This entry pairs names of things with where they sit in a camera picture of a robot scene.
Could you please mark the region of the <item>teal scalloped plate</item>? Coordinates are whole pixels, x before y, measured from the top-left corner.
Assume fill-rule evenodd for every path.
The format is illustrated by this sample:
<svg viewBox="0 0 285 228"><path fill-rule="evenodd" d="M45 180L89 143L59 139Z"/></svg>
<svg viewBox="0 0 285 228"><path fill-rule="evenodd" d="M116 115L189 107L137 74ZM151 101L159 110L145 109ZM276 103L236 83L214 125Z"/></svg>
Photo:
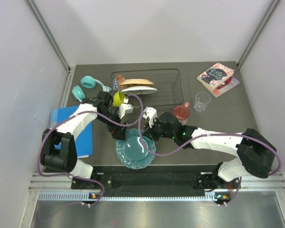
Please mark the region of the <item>teal scalloped plate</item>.
<svg viewBox="0 0 285 228"><path fill-rule="evenodd" d="M115 152L120 162L133 170L144 169L155 159L141 143L138 129L127 130L125 141L116 140Z"/></svg>

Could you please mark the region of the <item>black wire dish rack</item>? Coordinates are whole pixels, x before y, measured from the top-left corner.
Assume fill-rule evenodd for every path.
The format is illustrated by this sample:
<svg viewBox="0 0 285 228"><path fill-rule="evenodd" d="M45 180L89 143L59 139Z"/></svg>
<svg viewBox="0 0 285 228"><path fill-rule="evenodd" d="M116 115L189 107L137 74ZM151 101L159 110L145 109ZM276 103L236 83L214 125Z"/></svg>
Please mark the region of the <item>black wire dish rack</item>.
<svg viewBox="0 0 285 228"><path fill-rule="evenodd" d="M138 96L144 106L174 107L183 102L180 72L176 68L115 71L111 74L111 83L118 75L125 79L147 79L154 83L156 92Z"/></svg>

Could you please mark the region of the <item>lower pink book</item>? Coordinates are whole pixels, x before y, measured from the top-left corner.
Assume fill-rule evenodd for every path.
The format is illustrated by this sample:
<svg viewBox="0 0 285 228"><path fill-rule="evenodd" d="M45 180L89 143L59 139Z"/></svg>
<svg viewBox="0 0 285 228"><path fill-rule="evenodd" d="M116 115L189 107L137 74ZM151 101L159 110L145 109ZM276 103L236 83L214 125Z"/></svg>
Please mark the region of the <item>lower pink book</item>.
<svg viewBox="0 0 285 228"><path fill-rule="evenodd" d="M237 80L234 77L229 78L228 80L226 80L224 82L223 85L218 86L216 89L212 90L211 93L215 96L215 97L219 97L222 94L226 93L227 91L229 91L230 89L234 88L235 86L237 86L238 84L240 84L240 81Z"/></svg>

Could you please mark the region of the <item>white watermelon plate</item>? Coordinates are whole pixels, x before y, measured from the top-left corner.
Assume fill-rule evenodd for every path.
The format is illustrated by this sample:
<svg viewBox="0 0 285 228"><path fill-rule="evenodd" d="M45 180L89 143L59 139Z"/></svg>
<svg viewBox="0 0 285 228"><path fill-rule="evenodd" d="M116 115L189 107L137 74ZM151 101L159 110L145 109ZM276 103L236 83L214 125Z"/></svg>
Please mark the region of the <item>white watermelon plate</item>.
<svg viewBox="0 0 285 228"><path fill-rule="evenodd" d="M132 95L132 94L147 95L147 94L156 93L157 91L158 89L154 87L150 87L150 86L133 86L133 87L129 87L129 88L121 90L121 93L125 95Z"/></svg>

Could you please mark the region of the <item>beige bird plate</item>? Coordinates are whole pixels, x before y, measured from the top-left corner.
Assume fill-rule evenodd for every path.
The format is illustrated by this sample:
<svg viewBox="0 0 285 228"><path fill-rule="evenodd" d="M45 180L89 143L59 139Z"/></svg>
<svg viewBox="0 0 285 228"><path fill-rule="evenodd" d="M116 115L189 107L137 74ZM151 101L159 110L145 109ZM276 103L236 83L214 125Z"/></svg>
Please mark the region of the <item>beige bird plate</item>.
<svg viewBox="0 0 285 228"><path fill-rule="evenodd" d="M130 86L130 85L147 85L153 86L154 83L147 79L126 79L119 84L120 86Z"/></svg>

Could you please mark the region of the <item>teal cat-ear headphones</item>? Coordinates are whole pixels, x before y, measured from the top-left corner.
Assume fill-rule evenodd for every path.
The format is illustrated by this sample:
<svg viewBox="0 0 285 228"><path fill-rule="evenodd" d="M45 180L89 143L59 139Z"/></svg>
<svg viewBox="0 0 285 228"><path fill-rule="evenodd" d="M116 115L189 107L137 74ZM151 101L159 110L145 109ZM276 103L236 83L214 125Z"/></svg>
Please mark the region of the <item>teal cat-ear headphones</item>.
<svg viewBox="0 0 285 228"><path fill-rule="evenodd" d="M92 76L84 76L81 81L81 86L87 89L94 89L96 85L99 85L101 89L105 92L110 92L112 89L108 86L105 86L101 81L94 79ZM82 102L85 99L85 94L82 88L79 85L76 85L72 88L71 93L74 98L79 102Z"/></svg>

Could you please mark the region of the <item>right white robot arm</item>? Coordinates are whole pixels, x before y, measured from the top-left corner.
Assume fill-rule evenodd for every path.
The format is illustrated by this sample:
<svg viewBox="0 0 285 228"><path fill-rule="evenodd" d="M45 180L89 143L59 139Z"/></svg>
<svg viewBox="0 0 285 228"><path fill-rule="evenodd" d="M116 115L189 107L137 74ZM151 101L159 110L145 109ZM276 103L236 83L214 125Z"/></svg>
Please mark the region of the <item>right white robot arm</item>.
<svg viewBox="0 0 285 228"><path fill-rule="evenodd" d="M270 175L276 148L255 129L248 128L243 133L207 131L183 125L169 112L158 116L151 107L142 117L147 120L143 135L155 142L168 138L182 149L205 149L234 156L231 161L220 162L214 170L212 182L218 188L239 177L252 175L266 179Z"/></svg>

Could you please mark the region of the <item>blue folder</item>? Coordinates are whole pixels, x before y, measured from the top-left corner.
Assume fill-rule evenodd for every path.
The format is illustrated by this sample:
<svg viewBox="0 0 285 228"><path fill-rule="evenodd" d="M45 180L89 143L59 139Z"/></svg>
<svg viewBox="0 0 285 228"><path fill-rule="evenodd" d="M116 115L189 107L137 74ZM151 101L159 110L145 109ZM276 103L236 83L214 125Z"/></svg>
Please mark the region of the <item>blue folder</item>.
<svg viewBox="0 0 285 228"><path fill-rule="evenodd" d="M50 115L49 127L52 128L63 120L71 116L77 109L77 106L52 109ZM92 122L78 135L75 140L76 152L78 158L86 158L93 154L93 127Z"/></svg>

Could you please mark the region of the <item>pink floral mug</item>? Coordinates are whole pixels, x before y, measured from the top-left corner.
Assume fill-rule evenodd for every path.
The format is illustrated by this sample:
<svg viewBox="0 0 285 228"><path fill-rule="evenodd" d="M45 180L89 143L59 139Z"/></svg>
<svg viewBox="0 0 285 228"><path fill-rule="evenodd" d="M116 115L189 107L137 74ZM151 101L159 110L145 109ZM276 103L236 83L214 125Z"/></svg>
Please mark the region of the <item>pink floral mug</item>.
<svg viewBox="0 0 285 228"><path fill-rule="evenodd" d="M187 124L188 118L190 116L190 110L189 110L189 103L186 102L183 105L178 105L173 109L173 115L177 117L180 123L183 125Z"/></svg>

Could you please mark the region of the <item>blue white patterned bowl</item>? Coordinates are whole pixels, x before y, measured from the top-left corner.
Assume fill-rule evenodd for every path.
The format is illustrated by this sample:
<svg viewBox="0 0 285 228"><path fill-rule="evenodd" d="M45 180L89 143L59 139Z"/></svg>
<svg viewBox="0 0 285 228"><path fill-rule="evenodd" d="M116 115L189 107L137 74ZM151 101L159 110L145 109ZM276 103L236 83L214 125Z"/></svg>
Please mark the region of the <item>blue white patterned bowl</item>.
<svg viewBox="0 0 285 228"><path fill-rule="evenodd" d="M120 90L116 78L113 79L113 90L115 90L115 91Z"/></svg>

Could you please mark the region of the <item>lime green bowl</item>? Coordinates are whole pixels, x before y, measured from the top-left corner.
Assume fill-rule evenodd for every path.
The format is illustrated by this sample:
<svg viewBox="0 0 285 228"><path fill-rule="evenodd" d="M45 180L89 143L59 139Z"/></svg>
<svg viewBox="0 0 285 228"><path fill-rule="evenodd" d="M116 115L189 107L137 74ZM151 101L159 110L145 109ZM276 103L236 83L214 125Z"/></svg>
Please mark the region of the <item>lime green bowl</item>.
<svg viewBox="0 0 285 228"><path fill-rule="evenodd" d="M120 91L116 92L113 96L113 106L119 107L123 103L125 98L126 96L122 94Z"/></svg>

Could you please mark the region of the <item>clear plastic cup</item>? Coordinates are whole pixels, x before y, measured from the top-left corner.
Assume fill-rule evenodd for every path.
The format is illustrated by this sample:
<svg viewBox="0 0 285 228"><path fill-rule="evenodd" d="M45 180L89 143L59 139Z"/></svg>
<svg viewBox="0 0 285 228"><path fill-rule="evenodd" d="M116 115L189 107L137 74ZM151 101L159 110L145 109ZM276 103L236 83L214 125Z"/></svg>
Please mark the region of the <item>clear plastic cup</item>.
<svg viewBox="0 0 285 228"><path fill-rule="evenodd" d="M204 92L199 92L195 95L194 109L197 112L203 112L206 110L210 102L211 102L211 97L209 94Z"/></svg>

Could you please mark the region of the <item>floral cover book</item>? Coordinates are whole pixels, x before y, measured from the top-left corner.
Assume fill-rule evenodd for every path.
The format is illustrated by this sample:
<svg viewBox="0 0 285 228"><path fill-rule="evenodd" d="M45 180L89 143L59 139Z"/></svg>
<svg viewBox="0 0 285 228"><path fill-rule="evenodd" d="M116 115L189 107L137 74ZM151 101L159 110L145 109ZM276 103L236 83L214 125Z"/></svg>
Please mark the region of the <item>floral cover book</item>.
<svg viewBox="0 0 285 228"><path fill-rule="evenodd" d="M209 69L201 73L197 80L200 81L207 89L214 90L225 84L234 74L231 69L221 63L215 63Z"/></svg>

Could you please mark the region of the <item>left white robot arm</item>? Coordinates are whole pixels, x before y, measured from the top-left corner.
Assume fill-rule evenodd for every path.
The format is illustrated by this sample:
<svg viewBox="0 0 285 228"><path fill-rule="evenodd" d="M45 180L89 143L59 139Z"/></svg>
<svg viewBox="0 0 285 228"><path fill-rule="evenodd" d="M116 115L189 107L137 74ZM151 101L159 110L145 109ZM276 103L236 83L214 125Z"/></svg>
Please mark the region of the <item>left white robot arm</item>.
<svg viewBox="0 0 285 228"><path fill-rule="evenodd" d="M87 188L98 184L98 176L93 174L93 166L78 159L75 141L81 132L94 120L107 125L112 137L125 140L127 123L121 120L133 107L124 99L118 110L110 109L112 96L100 91L95 98L85 98L76 111L66 120L43 132L39 149L39 165L82 178Z"/></svg>

